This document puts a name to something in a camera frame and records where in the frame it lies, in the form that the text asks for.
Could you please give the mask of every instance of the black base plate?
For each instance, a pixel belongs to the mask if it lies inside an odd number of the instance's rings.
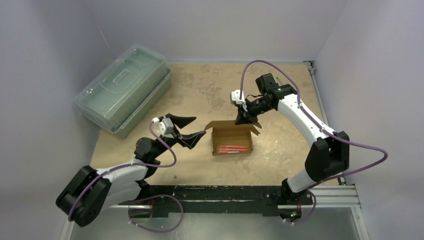
[[[184,213],[212,214],[262,214],[264,217],[279,216],[278,205],[283,205],[278,198],[281,186],[180,186],[148,185],[139,182],[142,191],[137,199],[144,199],[160,194],[177,198]],[[301,195],[302,205],[312,205],[306,194]],[[298,200],[286,201],[285,205],[297,205]],[[179,213],[178,204],[171,198],[155,198],[153,218],[166,218],[169,213]]]

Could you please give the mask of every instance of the plywood tabletop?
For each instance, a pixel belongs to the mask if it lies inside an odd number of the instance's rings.
[[[201,131],[213,120],[234,120],[237,108],[230,104],[230,93],[240,89],[245,64],[237,63],[177,63],[171,64],[172,86],[155,104],[126,139],[119,139],[101,130],[91,165],[106,168],[129,161],[134,156],[139,138],[154,138],[148,126],[152,118],[171,113],[195,116],[197,120],[183,128],[182,134]],[[279,64],[300,87],[305,104],[320,119],[321,112],[307,67],[303,64]],[[258,95],[255,79],[267,73],[288,80],[264,64],[249,67],[244,80],[244,94]],[[212,156],[211,130],[195,148],[189,150],[176,144],[172,149],[177,164],[160,168],[146,181],[154,185],[280,185],[304,167],[309,146],[301,133],[283,115],[271,110],[258,117],[262,129],[253,137],[250,155]],[[170,164],[169,151],[157,158]]]

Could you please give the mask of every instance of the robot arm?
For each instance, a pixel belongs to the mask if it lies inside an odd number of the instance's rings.
[[[178,143],[192,149],[206,132],[203,130],[183,135],[177,127],[181,129],[195,119],[167,114],[165,117],[154,118],[153,122],[159,125],[159,138],[169,147]],[[69,215],[71,208],[76,204],[70,217],[80,227],[84,227],[91,223],[102,209],[137,199],[143,191],[144,180],[153,175],[158,167],[163,167],[156,158],[168,149],[159,139],[148,137],[140,138],[135,146],[135,157],[124,164],[99,169],[89,165],[82,167],[56,199],[56,206]],[[102,177],[94,182],[77,202],[86,186],[98,176]]]
[[[299,108],[297,92],[291,85],[279,86],[271,73],[257,78],[256,85],[262,97],[253,102],[247,98],[244,99],[240,90],[231,93],[231,102],[238,107],[235,124],[256,123],[258,115],[274,109],[285,115],[296,126],[310,146],[304,169],[282,181],[281,197],[283,199],[297,198],[315,183],[349,168],[349,145],[332,139],[313,123]],[[335,132],[302,101],[300,104],[325,130],[349,140],[346,133]]]

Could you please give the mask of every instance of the white wall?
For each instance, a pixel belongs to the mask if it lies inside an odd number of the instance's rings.
[[[347,0],[87,0],[115,55],[133,43],[171,61],[308,61]]]
[[[371,239],[423,239],[424,1],[350,0],[316,58],[329,123],[388,150],[349,177]],[[350,169],[380,157],[351,148]]]
[[[80,0],[1,0],[0,23],[0,238],[56,240],[99,131],[72,100],[111,55]]]

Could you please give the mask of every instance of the cardboard box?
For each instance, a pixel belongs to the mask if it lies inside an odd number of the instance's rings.
[[[204,129],[212,128],[211,138],[212,155],[250,154],[253,152],[252,134],[259,135],[256,127],[262,128],[259,123],[236,125],[235,120],[211,121]],[[247,146],[243,152],[219,153],[218,146]]]

